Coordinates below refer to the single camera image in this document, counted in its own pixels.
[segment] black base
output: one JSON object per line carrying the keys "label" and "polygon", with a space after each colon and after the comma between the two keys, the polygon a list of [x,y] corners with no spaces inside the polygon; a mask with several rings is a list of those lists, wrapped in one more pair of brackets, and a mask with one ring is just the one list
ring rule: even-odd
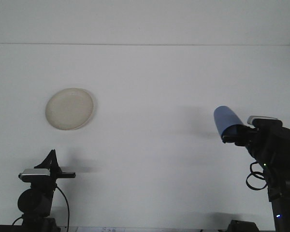
{"label": "black base", "polygon": [[260,232],[254,222],[232,220],[227,232]]}

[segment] white backdrop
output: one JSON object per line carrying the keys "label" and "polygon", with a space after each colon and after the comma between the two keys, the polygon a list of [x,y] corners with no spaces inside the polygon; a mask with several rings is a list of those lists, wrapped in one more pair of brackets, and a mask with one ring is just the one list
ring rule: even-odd
{"label": "white backdrop", "polygon": [[[213,111],[290,128],[282,45],[290,0],[0,0],[0,224],[21,215],[18,173],[55,148],[77,174],[58,181],[73,226],[272,230],[267,192],[245,185],[253,159],[221,142]],[[88,90],[95,112],[59,131],[45,106],[68,87]],[[52,216],[66,224],[59,192]]]}
{"label": "white backdrop", "polygon": [[[49,98],[81,87],[93,119],[59,131]],[[0,223],[21,215],[17,175],[50,149],[76,179],[59,180],[74,226],[274,228],[266,191],[245,185],[253,159],[224,145],[213,111],[276,116],[290,128],[290,46],[0,45]],[[55,193],[52,215],[66,223]]]}

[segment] blue object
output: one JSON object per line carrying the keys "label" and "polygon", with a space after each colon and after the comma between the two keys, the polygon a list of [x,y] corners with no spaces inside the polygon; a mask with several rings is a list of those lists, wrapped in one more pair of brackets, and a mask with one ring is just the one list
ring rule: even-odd
{"label": "blue object", "polygon": [[227,128],[234,125],[243,125],[239,117],[227,106],[220,106],[216,108],[214,111],[214,119],[221,138]]}

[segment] white plate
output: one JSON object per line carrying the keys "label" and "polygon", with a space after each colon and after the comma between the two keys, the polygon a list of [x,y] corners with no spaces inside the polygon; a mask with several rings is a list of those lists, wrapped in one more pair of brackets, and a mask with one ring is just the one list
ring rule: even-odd
{"label": "white plate", "polygon": [[46,119],[55,128],[74,130],[83,126],[93,112],[91,96],[80,88],[66,88],[47,103]]}

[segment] black cable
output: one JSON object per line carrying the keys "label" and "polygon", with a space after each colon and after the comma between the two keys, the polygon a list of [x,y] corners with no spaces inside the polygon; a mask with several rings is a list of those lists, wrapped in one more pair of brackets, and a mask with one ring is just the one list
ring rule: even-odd
{"label": "black cable", "polygon": [[12,226],[20,219],[22,219],[23,217],[19,217],[18,219],[16,219],[13,223],[12,223]]}
{"label": "black cable", "polygon": [[246,178],[246,185],[248,186],[248,188],[252,189],[252,190],[255,190],[255,191],[259,191],[259,190],[262,190],[262,189],[265,189],[267,187],[267,183],[265,183],[265,185],[262,187],[262,188],[256,188],[256,187],[253,187],[251,186],[249,183],[248,183],[248,179],[251,177],[251,176],[254,176],[255,178],[258,178],[260,180],[265,180],[264,178],[264,174],[261,173],[261,172],[255,172],[252,170],[252,166],[254,164],[257,164],[258,162],[254,162],[250,165],[249,169],[250,169],[250,174],[247,176]]}
{"label": "black cable", "polygon": [[66,200],[66,203],[67,203],[67,207],[68,207],[68,226],[67,226],[67,232],[69,232],[69,225],[70,225],[70,208],[69,208],[68,199],[67,199],[67,197],[64,195],[63,191],[58,187],[57,184],[56,184],[56,188],[61,192],[61,194],[63,195],[63,197],[64,197],[64,199]]}

